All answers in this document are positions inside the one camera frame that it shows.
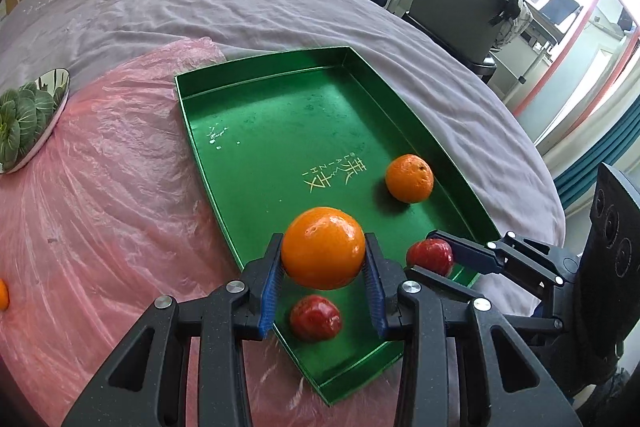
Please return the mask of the pink plastic sheet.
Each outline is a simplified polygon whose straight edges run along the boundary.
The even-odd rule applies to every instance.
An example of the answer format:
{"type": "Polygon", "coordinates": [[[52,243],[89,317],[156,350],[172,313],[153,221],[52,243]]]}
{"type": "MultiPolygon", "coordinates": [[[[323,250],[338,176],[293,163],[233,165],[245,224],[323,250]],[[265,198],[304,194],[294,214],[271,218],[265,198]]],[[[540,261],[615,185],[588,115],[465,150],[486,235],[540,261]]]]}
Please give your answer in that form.
{"type": "Polygon", "coordinates": [[[155,297],[235,272],[186,143],[175,75],[222,61],[207,38],[122,63],[68,100],[1,181],[1,392],[57,426],[155,297]]]}

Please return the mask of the orange mandarin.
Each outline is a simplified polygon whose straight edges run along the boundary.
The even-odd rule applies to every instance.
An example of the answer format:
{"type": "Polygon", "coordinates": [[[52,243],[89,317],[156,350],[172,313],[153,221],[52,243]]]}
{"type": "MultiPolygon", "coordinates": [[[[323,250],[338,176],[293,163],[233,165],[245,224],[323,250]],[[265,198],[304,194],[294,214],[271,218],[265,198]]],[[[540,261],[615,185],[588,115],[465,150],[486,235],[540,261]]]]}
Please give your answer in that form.
{"type": "Polygon", "coordinates": [[[6,286],[6,282],[0,279],[0,311],[4,312],[9,308],[10,294],[9,288],[6,286]]]}
{"type": "Polygon", "coordinates": [[[333,291],[360,272],[366,238],[360,224],[346,212],[314,207],[286,229],[281,259],[286,274],[300,286],[333,291]]]}

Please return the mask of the green leafy vegetable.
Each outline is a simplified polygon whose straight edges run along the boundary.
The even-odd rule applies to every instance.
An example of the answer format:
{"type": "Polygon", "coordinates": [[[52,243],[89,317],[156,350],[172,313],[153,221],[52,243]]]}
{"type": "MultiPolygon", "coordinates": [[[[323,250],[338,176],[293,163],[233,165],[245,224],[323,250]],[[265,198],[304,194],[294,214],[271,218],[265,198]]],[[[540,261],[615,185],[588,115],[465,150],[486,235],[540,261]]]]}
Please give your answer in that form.
{"type": "Polygon", "coordinates": [[[13,169],[34,148],[60,106],[62,88],[29,81],[1,93],[1,171],[13,169]]]}

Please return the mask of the white patterned plate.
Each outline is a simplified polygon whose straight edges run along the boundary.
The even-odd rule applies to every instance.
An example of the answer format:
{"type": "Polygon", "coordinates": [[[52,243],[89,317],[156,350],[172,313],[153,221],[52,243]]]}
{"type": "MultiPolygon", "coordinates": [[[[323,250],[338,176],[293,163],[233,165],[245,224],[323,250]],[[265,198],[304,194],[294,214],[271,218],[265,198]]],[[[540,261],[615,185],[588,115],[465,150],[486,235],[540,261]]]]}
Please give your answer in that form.
{"type": "Polygon", "coordinates": [[[1,92],[1,173],[24,168],[61,118],[70,96],[70,73],[49,70],[20,87],[1,92]]]}

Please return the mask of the large front orange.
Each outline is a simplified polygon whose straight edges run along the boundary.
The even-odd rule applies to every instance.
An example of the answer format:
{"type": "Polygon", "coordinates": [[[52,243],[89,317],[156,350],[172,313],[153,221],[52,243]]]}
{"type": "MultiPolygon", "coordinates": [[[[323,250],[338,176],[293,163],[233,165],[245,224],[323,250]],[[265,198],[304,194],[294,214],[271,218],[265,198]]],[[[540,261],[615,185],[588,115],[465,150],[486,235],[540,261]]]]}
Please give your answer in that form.
{"type": "Polygon", "coordinates": [[[430,165],[419,156],[406,154],[394,159],[385,171],[387,190],[399,202],[417,204],[427,200],[435,185],[430,165]]]}

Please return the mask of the teal curtain right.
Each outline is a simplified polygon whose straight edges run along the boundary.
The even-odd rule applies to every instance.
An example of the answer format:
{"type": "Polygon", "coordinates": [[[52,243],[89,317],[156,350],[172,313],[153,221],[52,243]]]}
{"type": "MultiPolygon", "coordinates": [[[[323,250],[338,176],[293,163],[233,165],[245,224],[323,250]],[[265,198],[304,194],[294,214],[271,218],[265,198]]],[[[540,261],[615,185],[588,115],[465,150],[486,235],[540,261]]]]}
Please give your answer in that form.
{"type": "Polygon", "coordinates": [[[577,202],[597,181],[599,165],[614,165],[639,139],[640,101],[638,98],[613,127],[554,179],[564,210],[577,202]]]}

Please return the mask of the green rectangular tray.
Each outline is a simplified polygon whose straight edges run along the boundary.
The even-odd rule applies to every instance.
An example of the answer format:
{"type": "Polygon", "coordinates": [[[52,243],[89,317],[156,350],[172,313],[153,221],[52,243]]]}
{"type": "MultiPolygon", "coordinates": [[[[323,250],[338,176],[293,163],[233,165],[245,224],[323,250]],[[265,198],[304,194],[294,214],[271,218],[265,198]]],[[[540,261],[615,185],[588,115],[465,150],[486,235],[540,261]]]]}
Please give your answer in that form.
{"type": "Polygon", "coordinates": [[[303,211],[355,218],[385,257],[442,230],[478,243],[494,222],[431,129],[347,46],[270,53],[175,79],[186,135],[238,265],[262,256],[303,211]],[[417,204],[387,190],[385,171],[412,154],[435,185],[417,204]]]}

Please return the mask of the red apple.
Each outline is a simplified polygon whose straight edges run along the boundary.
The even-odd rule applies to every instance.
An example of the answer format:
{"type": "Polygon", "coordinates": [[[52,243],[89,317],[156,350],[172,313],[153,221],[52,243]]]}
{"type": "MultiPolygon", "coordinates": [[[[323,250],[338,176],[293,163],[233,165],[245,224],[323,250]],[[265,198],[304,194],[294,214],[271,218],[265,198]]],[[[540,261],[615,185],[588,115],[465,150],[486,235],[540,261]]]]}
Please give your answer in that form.
{"type": "Polygon", "coordinates": [[[306,343],[335,338],[342,330],[342,314],[334,303],[320,295],[309,295],[295,303],[288,314],[294,335],[306,343]]]}
{"type": "Polygon", "coordinates": [[[408,267],[421,267],[448,277],[454,267],[451,246],[443,239],[423,239],[407,251],[408,267]]]}

